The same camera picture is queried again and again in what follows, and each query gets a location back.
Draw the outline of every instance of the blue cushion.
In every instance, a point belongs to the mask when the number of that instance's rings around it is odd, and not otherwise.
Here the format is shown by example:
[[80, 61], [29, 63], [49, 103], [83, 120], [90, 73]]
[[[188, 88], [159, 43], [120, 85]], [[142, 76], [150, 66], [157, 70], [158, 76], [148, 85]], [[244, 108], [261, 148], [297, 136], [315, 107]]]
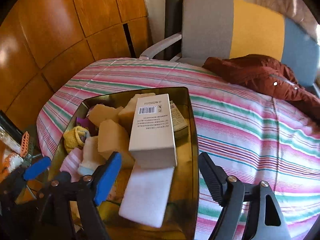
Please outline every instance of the blue cushion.
[[319, 66], [320, 48], [291, 19], [285, 19], [284, 49], [281, 62], [290, 67], [300, 85], [312, 86]]

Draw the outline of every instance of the yellow glove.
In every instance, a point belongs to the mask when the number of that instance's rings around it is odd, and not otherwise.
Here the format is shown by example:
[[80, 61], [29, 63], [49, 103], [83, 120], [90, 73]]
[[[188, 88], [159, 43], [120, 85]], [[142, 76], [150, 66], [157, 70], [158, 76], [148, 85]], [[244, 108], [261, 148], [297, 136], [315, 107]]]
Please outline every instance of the yellow glove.
[[64, 132], [64, 147], [66, 148], [67, 153], [70, 153], [74, 148], [82, 148], [84, 146], [84, 142], [80, 139], [82, 136], [88, 138], [90, 133], [87, 129], [81, 126], [76, 126], [70, 131]]

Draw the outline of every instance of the striped bedspread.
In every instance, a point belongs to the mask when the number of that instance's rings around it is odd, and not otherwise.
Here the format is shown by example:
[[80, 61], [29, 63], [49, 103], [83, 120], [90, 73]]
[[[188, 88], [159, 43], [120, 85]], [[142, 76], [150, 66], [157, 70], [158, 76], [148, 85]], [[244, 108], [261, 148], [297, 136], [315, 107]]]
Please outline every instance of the striped bedspread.
[[[43, 154], [53, 157], [66, 125], [84, 99], [170, 86], [189, 89], [200, 152], [208, 152], [216, 165], [242, 182], [267, 180], [292, 239], [303, 239], [320, 213], [320, 129], [285, 101], [228, 84], [200, 67], [127, 58], [89, 65], [39, 113]], [[201, 177], [195, 239], [208, 239], [220, 211]], [[244, 203], [234, 239], [241, 239], [247, 211]]]

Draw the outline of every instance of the red clothing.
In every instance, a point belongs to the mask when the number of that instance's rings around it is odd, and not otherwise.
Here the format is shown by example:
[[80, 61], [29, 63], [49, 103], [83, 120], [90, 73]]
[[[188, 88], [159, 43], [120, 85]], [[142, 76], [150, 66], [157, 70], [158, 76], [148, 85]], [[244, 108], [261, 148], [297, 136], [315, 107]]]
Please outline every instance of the red clothing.
[[202, 67], [229, 83], [286, 100], [320, 124], [320, 99], [299, 86], [292, 70], [272, 57], [247, 55], [224, 60], [209, 57]]

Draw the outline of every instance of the white box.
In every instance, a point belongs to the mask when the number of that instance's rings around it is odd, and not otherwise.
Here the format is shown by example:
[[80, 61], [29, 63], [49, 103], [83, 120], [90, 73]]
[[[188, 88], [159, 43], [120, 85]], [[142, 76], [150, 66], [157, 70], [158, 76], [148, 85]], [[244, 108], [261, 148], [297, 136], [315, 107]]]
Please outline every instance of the white box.
[[177, 166], [168, 94], [138, 98], [129, 151], [143, 169]]

